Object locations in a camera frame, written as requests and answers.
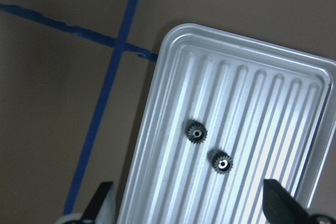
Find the metal tray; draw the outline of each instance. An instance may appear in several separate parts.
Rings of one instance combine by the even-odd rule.
[[[336,122],[336,63],[185,24],[161,46],[118,223],[265,223],[262,180],[309,206]],[[188,121],[208,135],[193,144]],[[233,159],[218,174],[214,151]]]

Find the black gear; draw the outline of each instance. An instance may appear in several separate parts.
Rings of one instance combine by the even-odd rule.
[[[212,159],[212,165],[216,172],[219,174],[224,174],[232,169],[233,160],[225,152],[218,152]]]
[[[187,128],[187,137],[194,144],[199,144],[206,139],[207,130],[202,123],[192,122]]]

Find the small gear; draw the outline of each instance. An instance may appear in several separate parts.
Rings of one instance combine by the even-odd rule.
[[[187,128],[187,137],[194,144],[199,144],[206,139],[207,130],[202,123],[193,121]]]
[[[219,174],[224,174],[232,169],[233,160],[225,152],[218,152],[212,159],[212,165],[216,172]]]

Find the brown floor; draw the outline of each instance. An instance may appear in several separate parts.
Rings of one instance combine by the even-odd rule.
[[[117,36],[127,0],[0,0]],[[335,0],[140,0],[129,42],[158,51],[198,23],[336,60]],[[112,49],[0,12],[1,223],[62,212]],[[155,64],[125,54],[76,203],[101,181],[122,189]],[[336,142],[313,207],[336,213]]]

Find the gear teeth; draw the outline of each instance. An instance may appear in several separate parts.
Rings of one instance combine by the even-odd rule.
[[[200,144],[205,141],[207,130],[202,123],[194,121],[189,124],[186,135],[193,144]]]
[[[225,152],[218,152],[212,159],[212,165],[217,173],[224,174],[232,169],[233,160]]]

